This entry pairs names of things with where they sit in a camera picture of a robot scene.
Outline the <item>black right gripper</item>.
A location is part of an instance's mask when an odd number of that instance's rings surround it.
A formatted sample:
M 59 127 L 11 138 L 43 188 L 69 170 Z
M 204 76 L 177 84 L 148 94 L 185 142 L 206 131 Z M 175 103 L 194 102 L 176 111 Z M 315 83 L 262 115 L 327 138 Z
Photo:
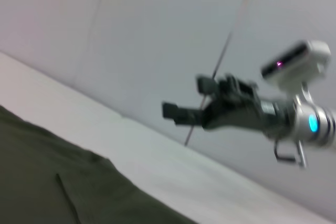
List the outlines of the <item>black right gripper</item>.
M 292 127 L 293 100 L 261 98 L 254 83 L 232 75 L 218 80 L 199 76 L 196 82 L 198 92 L 210 95 L 211 102 L 201 109 L 164 102 L 164 119 L 173 120 L 176 125 L 200 126 L 206 131 L 236 127 L 264 135 L 287 135 Z

